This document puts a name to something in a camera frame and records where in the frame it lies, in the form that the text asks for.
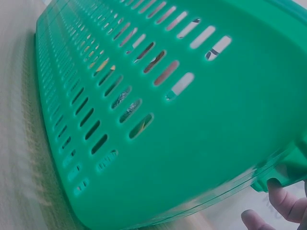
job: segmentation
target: laundry basket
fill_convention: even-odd
[[[37,77],[77,218],[131,229],[302,179],[306,16],[290,0],[52,1]]]

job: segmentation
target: finger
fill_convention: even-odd
[[[307,181],[305,181],[305,193],[307,195]],[[302,218],[302,222],[299,225],[297,230],[306,230],[307,229],[307,209],[305,210],[304,216]]]
[[[307,198],[297,199],[282,188],[277,179],[268,181],[269,199],[273,207],[290,222],[301,223],[307,208]]]
[[[273,227],[265,223],[254,210],[243,212],[241,218],[248,230],[275,230]]]

